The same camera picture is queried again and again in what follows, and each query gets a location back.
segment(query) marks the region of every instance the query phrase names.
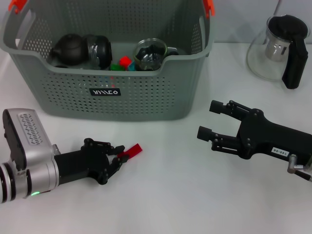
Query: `basket label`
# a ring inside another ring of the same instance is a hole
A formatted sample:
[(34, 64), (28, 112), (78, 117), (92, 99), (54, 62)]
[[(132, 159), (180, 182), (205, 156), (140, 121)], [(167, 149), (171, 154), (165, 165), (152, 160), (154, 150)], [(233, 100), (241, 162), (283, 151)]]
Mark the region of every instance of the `basket label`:
[(89, 89), (92, 96), (121, 96), (120, 89)]

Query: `robotic hand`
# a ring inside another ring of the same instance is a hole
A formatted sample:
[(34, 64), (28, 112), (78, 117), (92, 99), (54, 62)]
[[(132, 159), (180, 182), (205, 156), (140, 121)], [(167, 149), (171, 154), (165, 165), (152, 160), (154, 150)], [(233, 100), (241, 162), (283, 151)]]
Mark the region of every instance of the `robotic hand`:
[(250, 109), (234, 101), (227, 105), (212, 101), (210, 111), (226, 114), (241, 121), (236, 137), (214, 133), (200, 127), (197, 138), (212, 141), (212, 150), (250, 159), (257, 153), (288, 161), (288, 172), (311, 181), (312, 135), (268, 121), (259, 109)]
[[(3, 124), (11, 158), (0, 164), (0, 203), (49, 192), (85, 177), (106, 184), (123, 163), (142, 151), (138, 144), (124, 152), (124, 146), (114, 148), (87, 138), (80, 151), (61, 155), (34, 110), (4, 110)], [(107, 157), (111, 155), (117, 155), (112, 163)]]

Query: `perforated basket wall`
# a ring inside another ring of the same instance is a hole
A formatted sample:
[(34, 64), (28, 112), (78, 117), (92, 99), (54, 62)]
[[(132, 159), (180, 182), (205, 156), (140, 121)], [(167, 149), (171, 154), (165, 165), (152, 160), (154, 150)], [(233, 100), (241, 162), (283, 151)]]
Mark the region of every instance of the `perforated basket wall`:
[[(0, 46), (11, 54), (46, 112), (143, 121), (177, 119), (190, 111), (211, 46), (211, 20), (202, 0), (28, 0), (19, 14), (13, 11), (14, 7), (4, 19)], [(30, 23), (16, 48), (28, 11)], [(67, 33), (105, 35), (112, 44), (129, 45), (129, 56), (135, 43), (160, 38), (187, 55), (167, 57), (154, 72), (55, 68), (49, 64), (49, 53)], [(96, 97), (90, 88), (119, 88), (121, 95)]]

